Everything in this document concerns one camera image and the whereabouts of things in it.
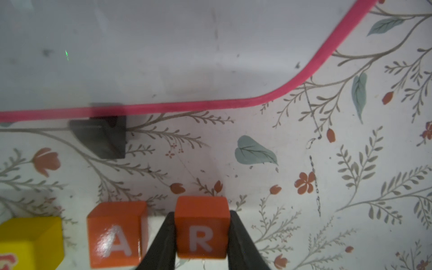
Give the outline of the right whiteboard stand foot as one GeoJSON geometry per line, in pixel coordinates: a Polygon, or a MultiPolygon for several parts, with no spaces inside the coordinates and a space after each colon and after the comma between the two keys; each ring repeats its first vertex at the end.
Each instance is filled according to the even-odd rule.
{"type": "Polygon", "coordinates": [[[100,159],[126,156],[125,116],[70,120],[68,127],[76,139],[100,159]]]}

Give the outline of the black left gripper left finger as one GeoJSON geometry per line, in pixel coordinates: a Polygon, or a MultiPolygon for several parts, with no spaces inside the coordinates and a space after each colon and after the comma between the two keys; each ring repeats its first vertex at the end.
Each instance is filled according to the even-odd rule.
{"type": "Polygon", "coordinates": [[[174,212],[170,212],[136,270],[174,270],[176,253],[174,212]]]}

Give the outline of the orange A block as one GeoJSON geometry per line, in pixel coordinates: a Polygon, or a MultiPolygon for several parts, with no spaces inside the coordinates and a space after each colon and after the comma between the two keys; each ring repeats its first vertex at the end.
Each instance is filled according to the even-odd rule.
{"type": "Polygon", "coordinates": [[[87,216],[93,269],[137,266],[149,241],[145,201],[102,202],[87,216]]]}

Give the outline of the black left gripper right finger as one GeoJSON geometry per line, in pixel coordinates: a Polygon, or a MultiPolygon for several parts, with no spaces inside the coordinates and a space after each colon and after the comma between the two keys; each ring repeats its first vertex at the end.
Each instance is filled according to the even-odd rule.
{"type": "Polygon", "coordinates": [[[270,270],[266,261],[257,250],[239,215],[230,210],[228,231],[228,269],[229,270],[270,270]]]}

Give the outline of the pink framed whiteboard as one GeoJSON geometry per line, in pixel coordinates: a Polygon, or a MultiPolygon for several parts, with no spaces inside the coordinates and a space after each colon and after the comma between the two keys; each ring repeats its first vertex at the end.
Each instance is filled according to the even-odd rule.
{"type": "Polygon", "coordinates": [[[374,1],[2,1],[1,122],[255,106],[374,1]]]}

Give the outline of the orange R block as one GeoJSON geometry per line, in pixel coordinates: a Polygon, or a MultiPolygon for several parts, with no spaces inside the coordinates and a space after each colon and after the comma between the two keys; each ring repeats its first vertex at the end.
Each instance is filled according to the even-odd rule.
{"type": "Polygon", "coordinates": [[[224,259],[231,216],[224,197],[181,196],[174,211],[181,259],[224,259]]]}

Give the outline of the yellow E block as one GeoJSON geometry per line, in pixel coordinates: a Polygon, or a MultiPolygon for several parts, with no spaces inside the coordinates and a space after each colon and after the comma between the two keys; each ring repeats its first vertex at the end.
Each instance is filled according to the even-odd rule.
{"type": "Polygon", "coordinates": [[[61,218],[12,218],[1,224],[2,270],[55,270],[64,256],[61,218]]]}

